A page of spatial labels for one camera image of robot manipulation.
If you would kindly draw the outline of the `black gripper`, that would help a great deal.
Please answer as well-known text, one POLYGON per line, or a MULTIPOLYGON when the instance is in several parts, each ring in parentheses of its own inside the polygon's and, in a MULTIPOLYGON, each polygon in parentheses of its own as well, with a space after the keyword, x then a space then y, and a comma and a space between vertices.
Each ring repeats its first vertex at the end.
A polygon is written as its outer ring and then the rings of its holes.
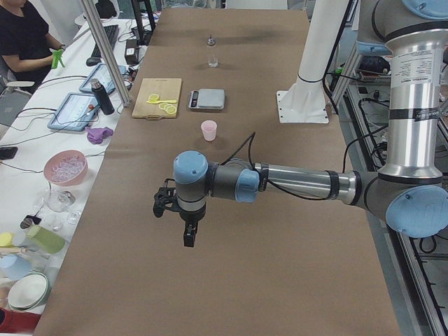
POLYGON ((181 211, 181 219, 185 221, 185 230, 183 233, 183 245, 192 248, 195 245, 195 236, 199 222, 206 214, 206 209, 201 208, 196 211, 181 211))

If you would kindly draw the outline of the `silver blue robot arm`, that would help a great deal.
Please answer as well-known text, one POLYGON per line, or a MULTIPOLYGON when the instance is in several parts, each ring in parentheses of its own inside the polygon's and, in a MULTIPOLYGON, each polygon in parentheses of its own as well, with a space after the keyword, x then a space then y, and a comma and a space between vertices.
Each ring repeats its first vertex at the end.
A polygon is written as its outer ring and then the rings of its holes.
POLYGON ((362 1, 358 51, 391 53, 388 146, 376 172, 313 171, 240 160, 210 162, 189 150, 174 160, 174 187, 155 196, 153 211, 179 213, 191 247, 208 197, 253 202, 267 186, 310 201, 360 207, 412 238, 447 226, 447 191, 434 165, 440 117, 440 69, 447 43, 446 1, 362 1))

